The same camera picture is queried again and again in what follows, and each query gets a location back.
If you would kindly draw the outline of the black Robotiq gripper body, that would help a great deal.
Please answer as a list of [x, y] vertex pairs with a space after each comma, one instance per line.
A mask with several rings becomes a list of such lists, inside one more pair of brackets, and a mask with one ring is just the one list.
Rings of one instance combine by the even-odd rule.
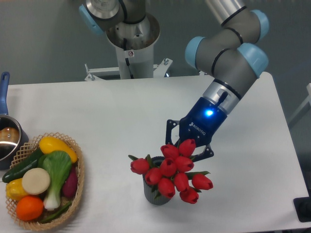
[[226, 113], [201, 97], [189, 113], [179, 121], [180, 142], [193, 139], [197, 147], [208, 145], [226, 118]]

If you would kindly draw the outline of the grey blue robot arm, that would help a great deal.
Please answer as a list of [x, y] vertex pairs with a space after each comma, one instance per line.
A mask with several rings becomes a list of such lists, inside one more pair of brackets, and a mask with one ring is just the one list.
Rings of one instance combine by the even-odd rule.
[[[187, 154], [193, 161], [213, 156], [210, 142], [230, 112], [268, 65], [256, 46], [269, 31], [267, 16], [250, 11], [241, 0], [209, 0], [207, 5], [222, 31], [213, 38], [197, 36], [186, 47], [193, 68], [213, 77], [202, 97], [181, 120], [168, 120], [165, 157]], [[79, 7], [88, 28], [106, 34], [115, 47], [120, 77], [154, 77], [154, 44], [158, 21], [146, 12], [143, 0], [87, 0]]]

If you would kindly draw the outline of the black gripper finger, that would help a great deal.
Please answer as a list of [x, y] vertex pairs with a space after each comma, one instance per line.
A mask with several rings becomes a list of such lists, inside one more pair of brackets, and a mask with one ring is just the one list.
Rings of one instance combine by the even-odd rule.
[[195, 163], [204, 159], [208, 159], [214, 156], [214, 151], [212, 150], [210, 144], [207, 144], [202, 153], [197, 155], [192, 155], [190, 159]]
[[180, 143], [179, 131], [177, 132], [177, 140], [173, 142], [173, 129], [179, 126], [179, 120], [168, 119], [166, 122], [165, 144], [178, 146]]

